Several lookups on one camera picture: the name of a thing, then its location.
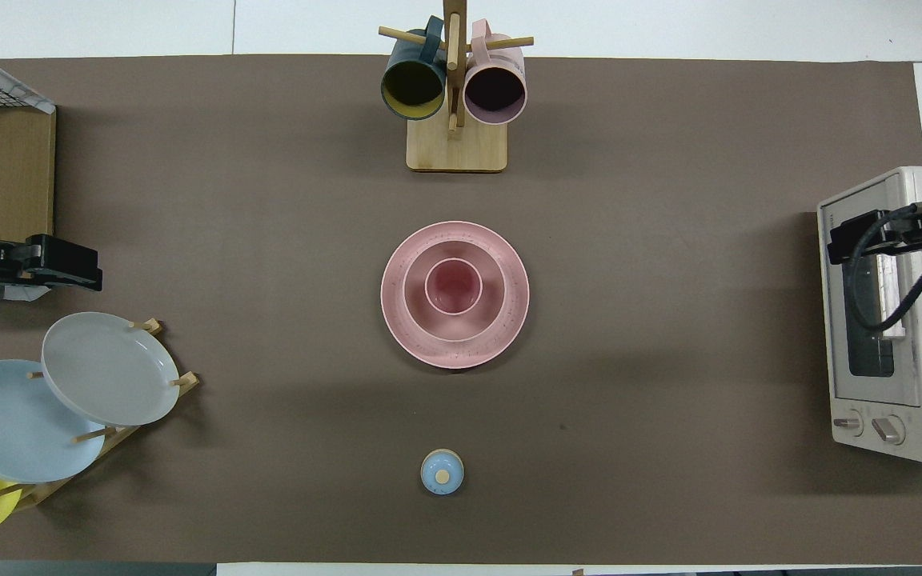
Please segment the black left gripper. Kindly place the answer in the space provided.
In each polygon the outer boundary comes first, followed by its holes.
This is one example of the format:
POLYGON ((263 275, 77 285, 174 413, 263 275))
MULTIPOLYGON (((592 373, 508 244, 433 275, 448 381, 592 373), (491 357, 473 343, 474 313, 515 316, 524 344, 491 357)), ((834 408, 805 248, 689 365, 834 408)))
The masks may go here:
POLYGON ((100 291, 98 251, 51 234, 32 234, 21 243, 0 241, 7 283, 15 286, 73 286, 100 291))

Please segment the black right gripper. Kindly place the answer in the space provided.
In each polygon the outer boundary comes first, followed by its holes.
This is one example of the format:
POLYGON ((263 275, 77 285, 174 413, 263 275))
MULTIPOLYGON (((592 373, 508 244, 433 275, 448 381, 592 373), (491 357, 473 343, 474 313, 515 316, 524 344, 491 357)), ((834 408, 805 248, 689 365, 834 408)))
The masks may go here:
POLYGON ((915 210, 870 210, 833 227, 828 253, 830 263, 842 265, 852 259, 861 238, 874 233, 860 255, 922 253, 922 212, 915 210))

